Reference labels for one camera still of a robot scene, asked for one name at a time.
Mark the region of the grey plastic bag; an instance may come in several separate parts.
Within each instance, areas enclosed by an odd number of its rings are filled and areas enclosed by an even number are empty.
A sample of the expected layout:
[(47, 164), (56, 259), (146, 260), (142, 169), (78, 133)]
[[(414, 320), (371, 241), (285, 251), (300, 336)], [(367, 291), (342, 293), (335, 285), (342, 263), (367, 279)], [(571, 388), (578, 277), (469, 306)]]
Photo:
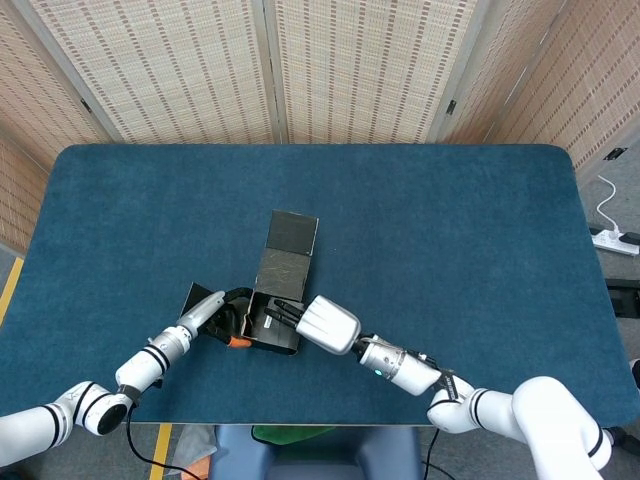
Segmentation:
[(187, 467), (217, 451), (215, 426), (213, 424), (187, 424), (183, 427), (170, 465)]

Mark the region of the woven folding screen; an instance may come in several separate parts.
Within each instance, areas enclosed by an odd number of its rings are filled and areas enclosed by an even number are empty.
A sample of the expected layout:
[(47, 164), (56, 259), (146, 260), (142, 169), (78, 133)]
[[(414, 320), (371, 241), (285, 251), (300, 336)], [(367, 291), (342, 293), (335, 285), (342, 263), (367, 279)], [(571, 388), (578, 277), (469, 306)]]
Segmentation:
[(68, 146), (271, 142), (543, 143), (587, 176), (640, 143), (640, 0), (0, 0), (0, 247)]

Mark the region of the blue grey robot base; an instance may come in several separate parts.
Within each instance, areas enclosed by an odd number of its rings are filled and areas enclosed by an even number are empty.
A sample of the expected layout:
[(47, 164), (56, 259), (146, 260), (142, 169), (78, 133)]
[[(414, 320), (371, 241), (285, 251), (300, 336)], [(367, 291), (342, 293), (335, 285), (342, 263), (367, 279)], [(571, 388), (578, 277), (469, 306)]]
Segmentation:
[(415, 427), (342, 426), (289, 445), (260, 441), (249, 425), (215, 434), (208, 480), (424, 480)]

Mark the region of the blue felt table cover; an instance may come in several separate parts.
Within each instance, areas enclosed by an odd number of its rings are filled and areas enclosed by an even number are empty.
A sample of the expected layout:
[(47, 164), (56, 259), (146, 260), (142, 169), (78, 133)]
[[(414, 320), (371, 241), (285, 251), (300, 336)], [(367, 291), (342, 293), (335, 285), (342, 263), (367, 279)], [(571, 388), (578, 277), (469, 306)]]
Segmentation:
[(193, 284), (254, 284), (272, 212), (318, 219), (305, 295), (471, 385), (560, 380), (640, 417), (568, 154), (550, 145), (65, 149), (0, 327), (0, 416), (118, 367)]

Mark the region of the black equipment base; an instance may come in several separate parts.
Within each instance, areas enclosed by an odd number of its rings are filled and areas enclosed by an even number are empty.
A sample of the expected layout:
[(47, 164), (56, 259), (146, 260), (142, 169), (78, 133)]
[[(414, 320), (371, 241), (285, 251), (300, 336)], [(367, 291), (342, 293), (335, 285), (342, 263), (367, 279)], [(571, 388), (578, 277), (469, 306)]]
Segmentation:
[(640, 280), (607, 279), (616, 317), (640, 319)]

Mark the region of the black cardboard box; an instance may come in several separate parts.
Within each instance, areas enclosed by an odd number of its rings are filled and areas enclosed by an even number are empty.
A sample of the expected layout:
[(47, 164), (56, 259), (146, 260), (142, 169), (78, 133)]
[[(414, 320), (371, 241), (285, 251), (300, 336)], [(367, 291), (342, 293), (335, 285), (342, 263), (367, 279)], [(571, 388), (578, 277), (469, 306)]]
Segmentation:
[(225, 294), (226, 304), (199, 328), (233, 348), (254, 347), (283, 355), (298, 351), (295, 329), (267, 314), (277, 300), (303, 307), (319, 219), (272, 212), (255, 285)]

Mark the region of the white power strip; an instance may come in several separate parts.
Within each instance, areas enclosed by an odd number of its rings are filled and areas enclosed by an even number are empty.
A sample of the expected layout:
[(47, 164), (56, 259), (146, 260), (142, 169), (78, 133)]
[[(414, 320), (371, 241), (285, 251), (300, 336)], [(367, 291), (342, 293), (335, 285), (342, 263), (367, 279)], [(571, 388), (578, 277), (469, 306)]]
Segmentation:
[(622, 241), (622, 237), (622, 233), (607, 229), (591, 235), (592, 242), (596, 248), (631, 257), (640, 255), (640, 245)]

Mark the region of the black caster wheel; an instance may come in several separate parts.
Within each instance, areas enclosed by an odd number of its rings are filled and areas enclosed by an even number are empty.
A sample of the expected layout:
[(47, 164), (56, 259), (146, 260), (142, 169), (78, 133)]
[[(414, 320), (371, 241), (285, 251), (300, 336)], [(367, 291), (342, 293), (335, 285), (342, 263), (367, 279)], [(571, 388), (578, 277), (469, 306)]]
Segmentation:
[(640, 456), (640, 439), (628, 434), (620, 427), (607, 428), (613, 447), (618, 447), (628, 453)]

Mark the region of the green sheet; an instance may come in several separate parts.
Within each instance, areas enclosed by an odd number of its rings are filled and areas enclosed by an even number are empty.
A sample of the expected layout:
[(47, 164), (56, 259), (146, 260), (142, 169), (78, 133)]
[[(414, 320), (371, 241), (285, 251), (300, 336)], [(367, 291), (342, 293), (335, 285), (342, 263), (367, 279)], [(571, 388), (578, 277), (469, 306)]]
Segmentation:
[(333, 430), (333, 426), (254, 425), (251, 435), (258, 442), (284, 446), (316, 438)]

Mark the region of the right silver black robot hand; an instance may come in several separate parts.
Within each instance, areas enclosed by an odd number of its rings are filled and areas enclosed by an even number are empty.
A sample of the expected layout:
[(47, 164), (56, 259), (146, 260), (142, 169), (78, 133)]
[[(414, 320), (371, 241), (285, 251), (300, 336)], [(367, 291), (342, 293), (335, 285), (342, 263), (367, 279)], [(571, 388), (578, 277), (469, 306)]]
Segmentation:
[(360, 320), (354, 314), (321, 295), (304, 310), (280, 299), (273, 304), (265, 309), (267, 316), (334, 355), (347, 354), (361, 333)]

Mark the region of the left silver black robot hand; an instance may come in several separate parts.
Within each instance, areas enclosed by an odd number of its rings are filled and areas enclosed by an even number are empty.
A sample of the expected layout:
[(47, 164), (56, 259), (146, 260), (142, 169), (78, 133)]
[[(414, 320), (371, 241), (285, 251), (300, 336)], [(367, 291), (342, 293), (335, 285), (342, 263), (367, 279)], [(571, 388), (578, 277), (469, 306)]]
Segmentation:
[(252, 341), (243, 335), (243, 329), (252, 295), (253, 290), (246, 287), (212, 292), (193, 283), (178, 323), (229, 348), (249, 348)]

